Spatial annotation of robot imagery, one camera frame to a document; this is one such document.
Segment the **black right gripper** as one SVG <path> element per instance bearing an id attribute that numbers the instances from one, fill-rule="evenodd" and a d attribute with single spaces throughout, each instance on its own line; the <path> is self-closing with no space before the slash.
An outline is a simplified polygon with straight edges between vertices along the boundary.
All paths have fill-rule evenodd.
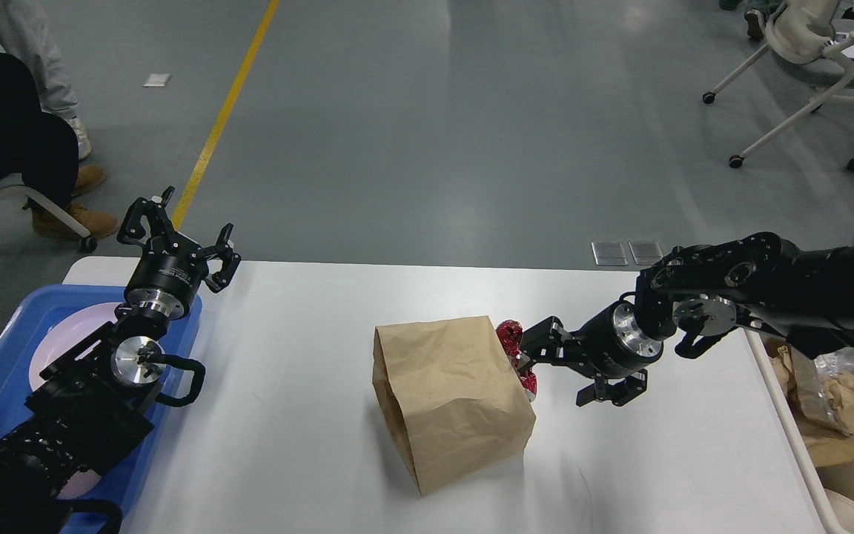
<path id="1" fill-rule="evenodd" d="M 577 393 L 576 406 L 593 401 L 623 406 L 646 391 L 645 368 L 662 352 L 663 343 L 638 328 L 634 305 L 619 300 L 577 331 L 566 331 L 558 317 L 547 317 L 525 330 L 517 372 L 526 373 L 542 363 L 576 369 L 593 378 L 593 384 Z M 611 384 L 607 378 L 623 379 Z"/>

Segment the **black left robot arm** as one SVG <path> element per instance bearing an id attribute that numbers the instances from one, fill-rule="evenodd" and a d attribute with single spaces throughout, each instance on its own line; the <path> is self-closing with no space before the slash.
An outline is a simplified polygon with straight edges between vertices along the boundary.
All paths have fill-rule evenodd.
<path id="1" fill-rule="evenodd" d="M 106 322 L 41 372 L 26 400 L 33 413 L 0 438 L 0 533 L 59 533 L 72 515 L 102 515 L 102 533 L 121 530 L 118 504 L 60 498 L 77 472 L 105 475 L 152 432 L 153 403 L 182 408 L 196 401 L 205 381 L 197 360 L 168 354 L 160 340 L 192 310 L 199 287 L 227 288 L 241 263 L 233 224 L 216 243 L 202 246 L 177 232 L 166 212 L 173 187 L 139 197 L 116 235 L 142 256 Z"/>

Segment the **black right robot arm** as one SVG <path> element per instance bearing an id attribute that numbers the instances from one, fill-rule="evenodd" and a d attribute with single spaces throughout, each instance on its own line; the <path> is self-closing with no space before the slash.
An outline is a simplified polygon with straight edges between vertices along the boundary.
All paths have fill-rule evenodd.
<path id="1" fill-rule="evenodd" d="M 648 366 L 676 332 L 684 336 L 675 354 L 695 359 L 736 329 L 783 339 L 808 358 L 854 346 L 854 244 L 804 252 L 759 232 L 675 247 L 578 330 L 558 317 L 526 329 L 512 361 L 519 376 L 546 363 L 590 379 L 577 406 L 622 406 L 645 391 Z"/>

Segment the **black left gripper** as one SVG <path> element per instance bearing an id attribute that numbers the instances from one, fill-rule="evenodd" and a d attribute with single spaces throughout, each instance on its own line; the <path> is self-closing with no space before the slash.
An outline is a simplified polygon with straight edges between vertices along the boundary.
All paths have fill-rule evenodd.
<path id="1" fill-rule="evenodd" d="M 231 222 L 214 245 L 194 251 L 194 260 L 177 256 L 185 251 L 185 244 L 166 212 L 173 193 L 175 187 L 169 186 L 152 199 L 138 197 L 116 233 L 118 243 L 138 246 L 142 254 L 125 286 L 125 303 L 135 309 L 148 307 L 170 320 L 186 317 L 201 283 L 214 294 L 226 289 L 242 261 L 231 240 Z M 210 270 L 211 260 L 220 261 L 218 270 Z"/>

